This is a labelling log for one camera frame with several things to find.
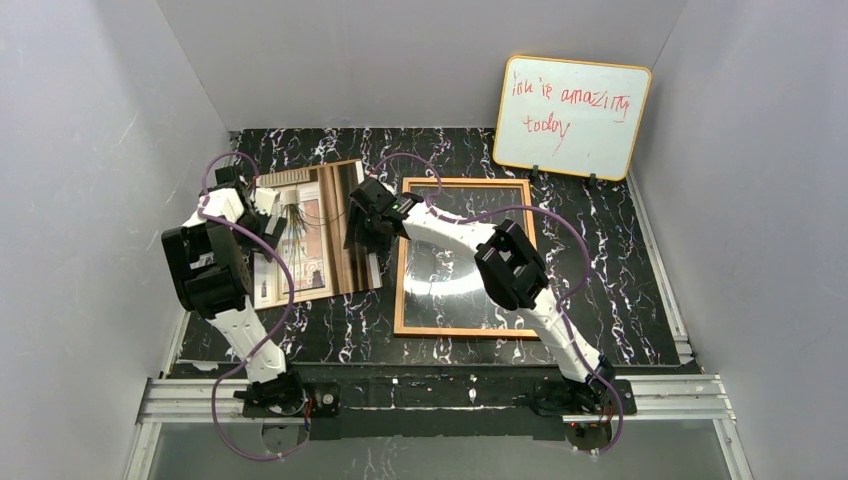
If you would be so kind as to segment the printed photo sheet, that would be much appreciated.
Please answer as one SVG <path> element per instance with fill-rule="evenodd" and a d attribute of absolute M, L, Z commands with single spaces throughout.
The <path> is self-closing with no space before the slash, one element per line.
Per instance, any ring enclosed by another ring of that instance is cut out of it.
<path fill-rule="evenodd" d="M 283 307 L 382 287 L 378 258 L 359 244 L 345 244 L 349 195 L 366 179 L 361 160 L 284 170 L 262 175 L 258 185 L 280 194 L 287 226 L 277 253 L 287 278 L 271 257 L 254 255 L 254 306 Z"/>

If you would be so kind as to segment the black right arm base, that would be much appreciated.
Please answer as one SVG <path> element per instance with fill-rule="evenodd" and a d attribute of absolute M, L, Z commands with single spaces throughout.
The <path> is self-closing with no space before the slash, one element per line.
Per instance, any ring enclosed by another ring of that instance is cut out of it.
<path fill-rule="evenodd" d="M 635 415 L 638 411 L 631 383 L 614 380 L 612 386 L 619 394 L 620 407 L 615 407 L 613 394 L 601 387 L 597 395 L 586 384 L 570 380 L 535 382 L 527 400 L 531 410 L 540 416 L 594 415 L 598 420 L 612 418 L 622 411 Z"/>

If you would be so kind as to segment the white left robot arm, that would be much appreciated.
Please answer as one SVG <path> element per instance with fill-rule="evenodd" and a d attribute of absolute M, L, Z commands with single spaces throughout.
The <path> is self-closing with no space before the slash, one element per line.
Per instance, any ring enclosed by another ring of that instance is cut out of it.
<path fill-rule="evenodd" d="M 215 170 L 198 209 L 161 243 L 180 304 L 215 327 L 246 363 L 248 380 L 266 384 L 286 373 L 282 350 L 266 338 L 251 300 L 247 252 L 273 256 L 287 227 L 280 193 L 253 187 L 234 166 Z"/>

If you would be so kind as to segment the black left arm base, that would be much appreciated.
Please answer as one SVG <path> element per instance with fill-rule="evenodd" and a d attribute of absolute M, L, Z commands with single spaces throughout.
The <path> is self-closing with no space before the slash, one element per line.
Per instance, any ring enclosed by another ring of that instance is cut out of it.
<path fill-rule="evenodd" d="M 249 385 L 233 393 L 243 402 L 246 418 L 333 418 L 339 414 L 341 391 L 335 383 L 305 383 L 287 391 L 260 392 Z"/>

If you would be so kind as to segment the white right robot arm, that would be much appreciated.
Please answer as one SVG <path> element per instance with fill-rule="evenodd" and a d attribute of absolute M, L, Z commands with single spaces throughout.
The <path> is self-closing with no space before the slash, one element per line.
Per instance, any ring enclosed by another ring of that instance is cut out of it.
<path fill-rule="evenodd" d="M 492 224 L 488 212 L 462 218 L 437 208 L 430 196 L 397 194 L 373 177 L 355 187 L 349 199 L 347 246 L 381 252 L 404 238 L 472 257 L 489 299 L 524 320 L 565 379 L 594 389 L 611 386 L 610 361 L 573 325 L 550 286 L 542 255 L 518 223 Z"/>

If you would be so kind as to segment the yellow-framed whiteboard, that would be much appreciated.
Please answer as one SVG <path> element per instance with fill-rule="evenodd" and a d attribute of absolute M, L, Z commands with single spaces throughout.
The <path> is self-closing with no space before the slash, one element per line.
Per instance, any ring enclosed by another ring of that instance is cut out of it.
<path fill-rule="evenodd" d="M 492 158 L 511 168 L 621 181 L 651 82 L 643 66 L 515 55 L 505 66 Z"/>

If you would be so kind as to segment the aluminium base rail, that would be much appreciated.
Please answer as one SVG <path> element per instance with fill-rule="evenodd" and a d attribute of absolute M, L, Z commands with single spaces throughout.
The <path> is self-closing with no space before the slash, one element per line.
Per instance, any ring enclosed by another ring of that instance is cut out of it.
<path fill-rule="evenodd" d="M 246 418 L 233 393 L 245 380 L 164 379 L 150 381 L 125 472 L 144 479 L 167 424 L 294 426 L 305 438 L 331 441 L 371 437 L 531 436 L 543 441 L 573 437 L 575 450 L 592 455 L 617 445 L 630 425 L 643 422 L 707 421 L 719 442 L 729 475 L 752 472 L 736 429 L 729 396 L 717 375 L 627 375 L 637 413 L 612 418 L 594 415 L 540 416 L 527 400 L 535 382 L 555 380 L 539 368 L 438 369 L 405 371 L 342 369 L 306 383 L 340 386 L 339 414 L 333 418 Z"/>

